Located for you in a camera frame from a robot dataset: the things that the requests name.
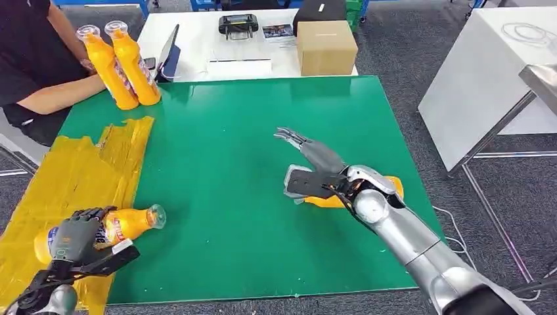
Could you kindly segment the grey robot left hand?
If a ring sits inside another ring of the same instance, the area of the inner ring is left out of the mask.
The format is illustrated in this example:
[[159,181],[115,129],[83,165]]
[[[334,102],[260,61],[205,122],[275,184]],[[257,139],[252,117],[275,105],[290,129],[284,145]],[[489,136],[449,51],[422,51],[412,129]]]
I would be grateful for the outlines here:
[[49,247],[51,258],[84,265],[105,256],[107,249],[95,247],[96,234],[105,216],[116,209],[115,206],[82,209],[64,219]]

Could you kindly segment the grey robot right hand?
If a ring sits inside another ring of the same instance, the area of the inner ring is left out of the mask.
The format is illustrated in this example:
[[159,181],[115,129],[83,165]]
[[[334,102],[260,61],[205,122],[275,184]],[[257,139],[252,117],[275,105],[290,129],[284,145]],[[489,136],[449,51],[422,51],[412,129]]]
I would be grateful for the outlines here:
[[292,145],[318,172],[341,173],[347,166],[343,159],[327,145],[307,138],[290,128],[277,127],[273,136]]

